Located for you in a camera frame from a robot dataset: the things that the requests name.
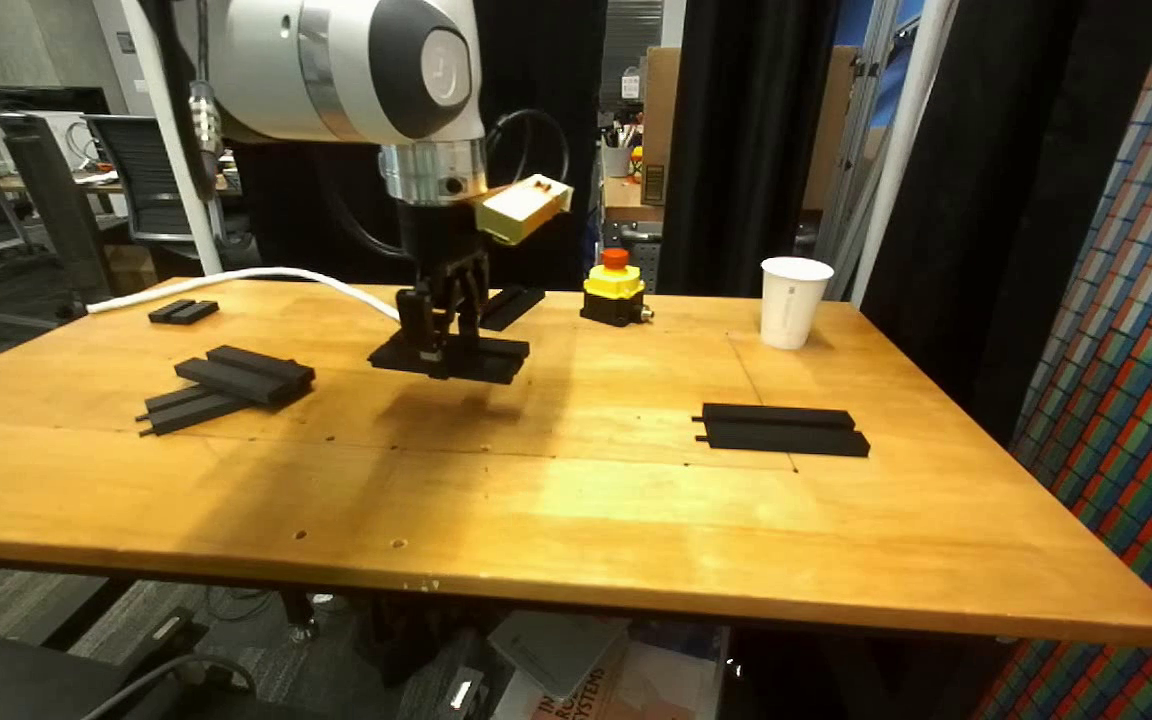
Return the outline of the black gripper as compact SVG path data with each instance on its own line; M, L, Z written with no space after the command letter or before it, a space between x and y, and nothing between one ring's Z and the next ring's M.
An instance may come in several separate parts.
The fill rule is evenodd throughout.
M452 354L470 354L480 348L480 314L487 303L487 256L474 231L474 212L469 202L402 202L398 238L420 283L436 288L446 281L452 307ZM433 303L408 283L394 291L398 341L411 358L433 358Z

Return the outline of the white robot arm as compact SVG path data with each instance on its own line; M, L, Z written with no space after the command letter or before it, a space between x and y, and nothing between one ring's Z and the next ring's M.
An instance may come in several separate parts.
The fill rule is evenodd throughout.
M470 348L487 259L474 0L199 0L195 62L220 111L267 139L377 142L411 283L384 351Z

